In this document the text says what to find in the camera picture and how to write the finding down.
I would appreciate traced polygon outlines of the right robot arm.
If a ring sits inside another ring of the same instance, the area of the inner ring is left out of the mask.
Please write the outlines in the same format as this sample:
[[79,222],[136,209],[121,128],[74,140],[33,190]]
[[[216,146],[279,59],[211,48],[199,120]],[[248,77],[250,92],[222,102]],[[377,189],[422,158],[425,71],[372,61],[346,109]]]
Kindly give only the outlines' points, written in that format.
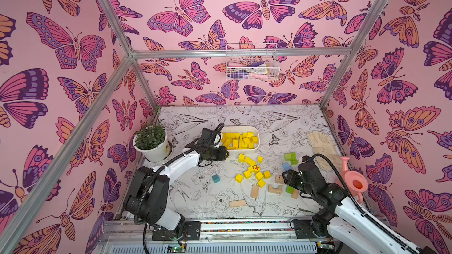
[[[339,181],[329,183],[314,162],[322,158],[332,168]],[[348,245],[358,254],[433,254],[428,246],[415,243],[394,232],[374,215],[361,207],[351,194],[341,172],[323,154],[305,156],[297,170],[282,173],[284,183],[300,194],[307,194],[321,206],[312,216],[310,229],[318,238],[331,237]]]

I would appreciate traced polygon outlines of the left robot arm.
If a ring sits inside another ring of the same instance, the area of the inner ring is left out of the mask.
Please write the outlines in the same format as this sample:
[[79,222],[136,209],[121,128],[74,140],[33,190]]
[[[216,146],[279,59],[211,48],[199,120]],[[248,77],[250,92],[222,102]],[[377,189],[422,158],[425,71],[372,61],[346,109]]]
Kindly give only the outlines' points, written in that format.
[[167,206],[170,186],[192,168],[207,167],[229,157],[227,148],[220,144],[223,128],[223,123],[215,129],[204,128],[199,138],[166,163],[136,171],[124,200],[124,209],[133,215],[135,225],[166,229],[177,238],[181,236],[186,219]]

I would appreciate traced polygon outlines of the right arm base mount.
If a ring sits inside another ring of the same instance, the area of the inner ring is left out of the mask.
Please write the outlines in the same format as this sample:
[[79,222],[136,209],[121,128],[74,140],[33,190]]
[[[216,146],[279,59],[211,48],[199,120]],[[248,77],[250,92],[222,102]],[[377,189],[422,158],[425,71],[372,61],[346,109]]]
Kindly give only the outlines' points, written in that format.
[[290,222],[290,228],[295,232],[297,239],[332,239],[328,227],[344,226],[345,223],[329,222],[329,224],[313,221],[312,219],[293,219]]

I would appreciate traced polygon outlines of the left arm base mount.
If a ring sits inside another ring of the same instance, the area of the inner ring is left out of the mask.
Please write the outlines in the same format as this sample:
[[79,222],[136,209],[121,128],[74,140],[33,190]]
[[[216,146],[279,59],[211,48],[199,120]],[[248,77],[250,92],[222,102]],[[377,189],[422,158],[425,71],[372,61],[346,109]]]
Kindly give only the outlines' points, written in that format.
[[200,221],[184,221],[174,230],[163,227],[153,230],[152,241],[198,241],[201,234]]

